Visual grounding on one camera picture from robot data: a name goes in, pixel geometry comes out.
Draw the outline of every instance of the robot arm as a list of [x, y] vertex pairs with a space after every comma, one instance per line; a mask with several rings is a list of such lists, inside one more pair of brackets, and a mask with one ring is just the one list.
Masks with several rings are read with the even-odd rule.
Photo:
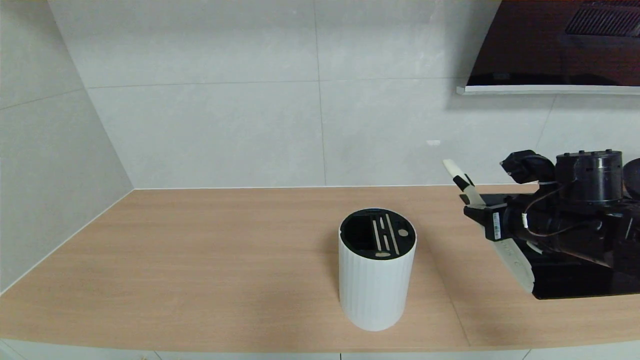
[[525, 241], [542, 253], [571, 255], [640, 278], [640, 200], [623, 196], [620, 151], [565, 153], [556, 165], [520, 151], [501, 165], [516, 182], [538, 181], [540, 188], [491, 206], [465, 206], [464, 214], [484, 227], [487, 239]]

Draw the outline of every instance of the label sticker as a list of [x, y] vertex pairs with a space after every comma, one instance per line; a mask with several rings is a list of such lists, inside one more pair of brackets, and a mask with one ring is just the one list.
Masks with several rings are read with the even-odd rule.
[[500, 214], [493, 213], [493, 237], [498, 240], [502, 237], [502, 233], [500, 232]]

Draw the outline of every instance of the white cabinet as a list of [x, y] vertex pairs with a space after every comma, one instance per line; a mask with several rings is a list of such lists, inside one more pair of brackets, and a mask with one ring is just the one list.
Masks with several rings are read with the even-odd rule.
[[342, 360], [522, 360], [528, 350], [471, 352], [342, 353]]
[[583, 347], [535, 348], [526, 360], [638, 360], [640, 341]]
[[24, 360], [24, 358], [0, 340], [0, 360]]
[[160, 360], [155, 352], [149, 350], [73, 347], [8, 339], [3, 341], [25, 360]]
[[228, 353], [228, 352], [163, 352], [157, 354], [162, 360], [340, 360], [338, 353], [326, 354], [273, 354], [273, 353]]

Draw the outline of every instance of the white tile wall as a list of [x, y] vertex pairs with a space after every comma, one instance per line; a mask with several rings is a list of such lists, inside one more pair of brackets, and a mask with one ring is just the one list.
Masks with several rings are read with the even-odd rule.
[[312, 0], [55, 0], [87, 87], [317, 80]]
[[89, 91], [136, 188], [324, 184], [316, 83]]
[[555, 159], [563, 152], [616, 149], [623, 161], [640, 158], [640, 97], [558, 95], [537, 151]]
[[321, 80], [468, 76], [496, 0], [317, 0]]
[[131, 189], [84, 90], [0, 110], [5, 290]]
[[0, 6], [1, 293], [132, 186], [47, 2]]
[[453, 158], [478, 183], [533, 148], [553, 96], [461, 97], [449, 79], [321, 83], [327, 185], [447, 184]]
[[0, 14], [0, 109], [83, 87], [47, 2], [2, 0]]
[[[640, 156], [636, 98], [559, 96], [551, 111], [552, 96], [453, 93], [499, 4], [51, 1], [85, 85], [109, 87], [90, 94], [136, 187], [450, 184], [444, 158], [512, 183], [498, 166], [512, 151]], [[184, 86], [149, 86], [167, 84]]]

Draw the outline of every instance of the cable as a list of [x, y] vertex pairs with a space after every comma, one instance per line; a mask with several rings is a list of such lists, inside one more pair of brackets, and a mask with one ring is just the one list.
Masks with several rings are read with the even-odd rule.
[[529, 229], [529, 220], [527, 219], [527, 211], [529, 211], [529, 209], [531, 209], [531, 206], [533, 206], [533, 204], [537, 203], [538, 201], [540, 201], [542, 199], [546, 199], [547, 197], [559, 192], [560, 190], [565, 188], [565, 186], [566, 185], [562, 185], [559, 188], [555, 189], [554, 191], [548, 192], [545, 195], [542, 195], [541, 197], [538, 197], [536, 200], [533, 200], [532, 202], [529, 203], [529, 205], [527, 205], [527, 207], [522, 212], [522, 226], [524, 226], [524, 228], [527, 229], [529, 234], [531, 234], [533, 236], [538, 236], [540, 238], [548, 238], [549, 236], [558, 235], [558, 234], [561, 234], [561, 233], [563, 233], [565, 231], [569, 231], [571, 229], [574, 229], [574, 228], [582, 225], [582, 223], [576, 224], [576, 225], [573, 225], [573, 226], [570, 226], [570, 227], [566, 227], [566, 228], [564, 228], [562, 230], [558, 230], [558, 231], [550, 233], [550, 234], [539, 234], [539, 233], [536, 233], [535, 231], [532, 231], [531, 229]]

